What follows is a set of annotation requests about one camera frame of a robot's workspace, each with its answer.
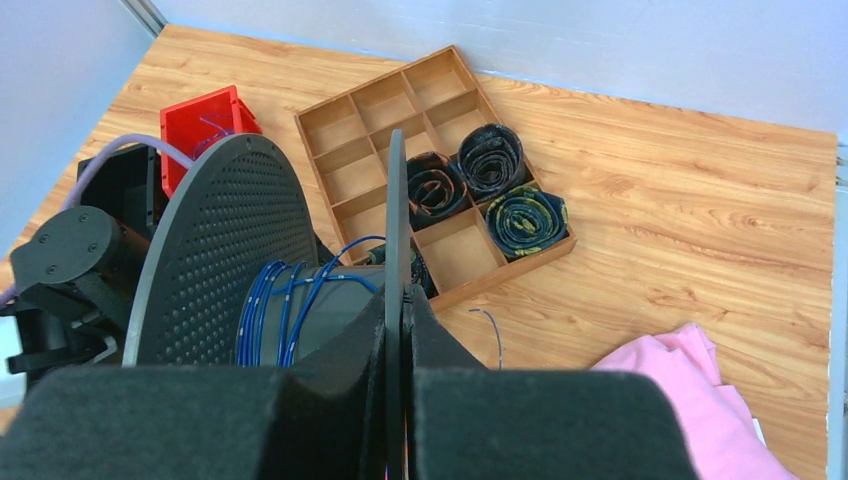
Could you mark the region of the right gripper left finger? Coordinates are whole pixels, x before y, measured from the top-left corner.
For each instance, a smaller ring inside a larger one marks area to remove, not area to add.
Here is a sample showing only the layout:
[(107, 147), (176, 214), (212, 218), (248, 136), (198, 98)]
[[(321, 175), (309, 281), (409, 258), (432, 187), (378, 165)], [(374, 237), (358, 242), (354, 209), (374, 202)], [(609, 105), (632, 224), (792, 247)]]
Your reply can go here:
[(379, 479), (383, 321), (376, 294), (291, 368), (67, 367), (1, 441), (5, 479)]

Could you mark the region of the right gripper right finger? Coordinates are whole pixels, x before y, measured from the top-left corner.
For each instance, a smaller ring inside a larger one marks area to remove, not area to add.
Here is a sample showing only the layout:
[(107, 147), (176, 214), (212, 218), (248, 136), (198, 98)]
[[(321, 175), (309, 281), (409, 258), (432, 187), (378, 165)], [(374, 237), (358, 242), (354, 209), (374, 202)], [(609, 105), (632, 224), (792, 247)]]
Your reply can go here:
[(403, 314), (415, 479), (693, 479), (673, 408), (622, 371), (498, 370), (413, 286)]

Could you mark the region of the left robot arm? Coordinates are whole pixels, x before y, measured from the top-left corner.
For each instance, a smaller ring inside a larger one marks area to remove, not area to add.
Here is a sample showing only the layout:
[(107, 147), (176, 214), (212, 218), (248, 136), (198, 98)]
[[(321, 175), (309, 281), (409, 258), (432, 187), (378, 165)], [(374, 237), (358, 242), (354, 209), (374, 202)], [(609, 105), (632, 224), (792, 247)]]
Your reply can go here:
[(150, 240), (100, 208), (78, 206), (14, 249), (14, 291), (1, 312), (14, 317), (22, 350), (7, 357), (8, 371), (33, 388), (56, 369), (114, 358)]

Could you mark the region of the black cable spool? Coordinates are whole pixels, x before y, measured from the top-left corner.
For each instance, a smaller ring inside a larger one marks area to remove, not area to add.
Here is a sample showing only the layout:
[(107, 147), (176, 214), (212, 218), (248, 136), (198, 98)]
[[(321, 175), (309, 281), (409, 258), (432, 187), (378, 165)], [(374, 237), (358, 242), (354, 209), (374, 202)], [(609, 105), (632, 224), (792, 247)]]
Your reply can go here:
[(321, 263), (303, 190), (268, 138), (219, 141), (188, 171), (141, 270), (124, 368), (288, 369), (340, 334), (376, 294), (383, 321), (383, 432), (379, 479), (407, 475), (403, 314), (414, 285), (410, 222), (401, 208), (403, 138), (391, 138), (383, 282), (335, 280)]

